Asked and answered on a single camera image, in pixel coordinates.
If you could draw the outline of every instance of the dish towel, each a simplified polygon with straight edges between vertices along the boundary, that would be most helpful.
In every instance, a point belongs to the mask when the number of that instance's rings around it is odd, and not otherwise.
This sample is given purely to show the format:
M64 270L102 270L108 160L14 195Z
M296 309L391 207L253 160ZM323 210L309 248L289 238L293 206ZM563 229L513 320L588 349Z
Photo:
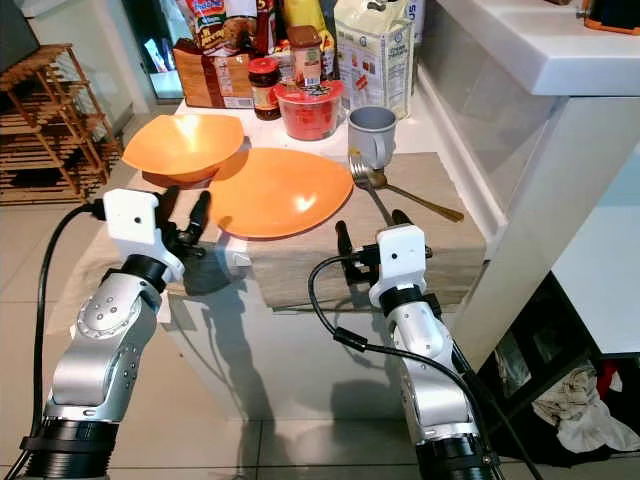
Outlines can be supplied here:
M574 453L603 445L618 451L640 449L640 437L609 413L596 390L591 365L572 370L533 402L533 411L558 428L558 440Z

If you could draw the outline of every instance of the gold spoon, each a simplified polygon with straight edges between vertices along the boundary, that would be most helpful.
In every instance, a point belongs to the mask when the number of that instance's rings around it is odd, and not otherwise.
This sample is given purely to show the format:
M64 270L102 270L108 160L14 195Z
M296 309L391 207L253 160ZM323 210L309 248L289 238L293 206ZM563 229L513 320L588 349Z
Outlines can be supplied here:
M371 180L371 184L373 188L388 188L392 192L396 192L400 195L403 195L420 205L427 207L430 210L442 215L447 220L451 220L452 222L461 222L464 220L464 214L462 212L458 212L457 210L453 210L451 208L443 207L442 205L438 205L437 203L429 202L423 198L416 197L412 193L403 190L402 188L396 187L395 185L390 185L387 182L387 176L384 172L378 170L369 170L369 179Z

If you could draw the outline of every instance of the red jar lid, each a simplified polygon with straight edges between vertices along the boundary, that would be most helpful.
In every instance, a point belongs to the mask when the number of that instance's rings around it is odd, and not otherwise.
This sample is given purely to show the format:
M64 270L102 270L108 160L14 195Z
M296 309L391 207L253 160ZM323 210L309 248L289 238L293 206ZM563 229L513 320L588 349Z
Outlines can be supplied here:
M249 62L249 73L272 73L278 69L273 58L254 58Z
M329 80L321 82L314 87L296 87L279 83L273 87L273 91L281 100L291 103L313 105L335 100L342 95L344 84L342 80Z

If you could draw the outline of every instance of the mug handle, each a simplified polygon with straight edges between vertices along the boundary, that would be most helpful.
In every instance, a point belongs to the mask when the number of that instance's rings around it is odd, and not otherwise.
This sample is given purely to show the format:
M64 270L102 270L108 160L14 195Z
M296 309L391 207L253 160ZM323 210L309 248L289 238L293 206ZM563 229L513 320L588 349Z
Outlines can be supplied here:
M384 167L384 159L387 156L387 149L384 146L384 141L379 135L373 136L373 143L376 147L376 163L381 163L382 165L376 165L374 168L379 169Z

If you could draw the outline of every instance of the wooden shoe rack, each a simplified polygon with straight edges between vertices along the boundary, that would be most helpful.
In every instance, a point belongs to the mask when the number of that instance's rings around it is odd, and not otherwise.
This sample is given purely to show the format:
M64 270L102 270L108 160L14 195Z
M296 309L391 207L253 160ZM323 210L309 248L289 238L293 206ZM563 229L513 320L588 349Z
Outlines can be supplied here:
M121 155L71 45L0 75L0 205L86 202Z

